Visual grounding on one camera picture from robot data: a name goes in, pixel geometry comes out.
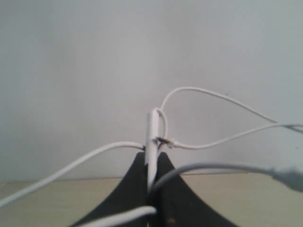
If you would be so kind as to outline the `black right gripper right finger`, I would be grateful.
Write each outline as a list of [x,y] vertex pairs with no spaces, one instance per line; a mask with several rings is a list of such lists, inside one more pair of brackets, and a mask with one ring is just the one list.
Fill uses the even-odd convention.
[[201,200],[180,175],[151,193],[157,214],[152,227],[232,227],[233,223]]

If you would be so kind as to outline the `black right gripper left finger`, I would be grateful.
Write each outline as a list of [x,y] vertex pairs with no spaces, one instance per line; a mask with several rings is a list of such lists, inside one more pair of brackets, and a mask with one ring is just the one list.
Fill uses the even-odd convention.
[[147,167],[145,154],[139,152],[117,187],[91,212],[72,224],[73,227],[87,224],[125,212],[147,203]]

